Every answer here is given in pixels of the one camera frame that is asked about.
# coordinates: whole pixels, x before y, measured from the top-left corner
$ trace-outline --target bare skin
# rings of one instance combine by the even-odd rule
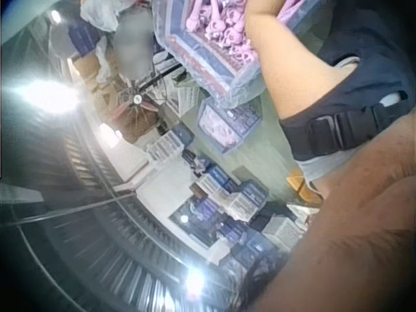
[[[355,67],[332,68],[275,16],[284,0],[249,0],[246,32],[281,119],[308,108]],[[326,200],[256,311],[369,312],[415,271],[416,114],[395,122],[352,160],[314,181]]]

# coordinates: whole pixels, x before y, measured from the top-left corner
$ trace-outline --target dark clothing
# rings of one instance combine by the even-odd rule
[[[333,15],[330,37],[318,55],[332,66],[352,56],[359,57],[359,64],[345,81],[314,105],[281,121],[297,161],[330,155],[339,150],[356,148],[364,143],[360,141],[359,144],[354,144],[354,138],[352,138],[352,144],[349,144],[351,146],[339,149],[335,147],[332,150],[325,146],[325,136],[330,135],[329,132],[333,126],[317,125],[316,140],[311,140],[309,134],[311,120],[322,116],[335,116],[347,111],[362,111],[379,104],[385,96],[396,92],[400,94],[402,100],[398,105],[406,107],[414,105],[416,78],[411,56],[413,56],[416,39],[412,32],[413,23],[403,13],[406,11],[408,2],[410,6],[415,6],[411,4],[411,1],[338,1]],[[373,131],[374,135],[388,127],[391,124],[390,121],[392,120],[389,120],[386,126],[380,126],[381,129],[378,131]],[[365,137],[365,140],[368,139],[372,139],[372,136]],[[324,144],[323,148],[328,151],[317,155],[313,144]]]

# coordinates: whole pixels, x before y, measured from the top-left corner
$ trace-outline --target green floor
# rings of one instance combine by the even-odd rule
[[[255,179],[260,182],[269,190],[271,200],[281,199],[287,202],[296,197],[286,182],[286,177],[295,163],[268,92],[254,103],[263,116],[262,122],[242,146],[226,155],[216,152],[198,129],[196,120],[200,106],[194,107],[182,117],[182,121],[196,137],[190,148],[209,156],[235,179]]]

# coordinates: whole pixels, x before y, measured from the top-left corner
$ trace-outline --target person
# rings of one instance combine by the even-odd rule
[[[412,289],[413,2],[338,0],[317,57],[276,20],[284,0],[248,0],[246,32],[280,123],[325,202],[286,265],[253,268],[232,309],[398,311]]]

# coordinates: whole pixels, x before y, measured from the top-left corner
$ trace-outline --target white plastic bag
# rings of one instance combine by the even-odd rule
[[[86,0],[81,5],[81,17],[102,31],[113,32],[118,26],[118,14],[136,0]]]
[[[97,75],[98,83],[106,83],[107,79],[111,77],[111,69],[105,58],[105,50],[107,50],[107,38],[103,36],[96,46],[96,55],[101,66]]]

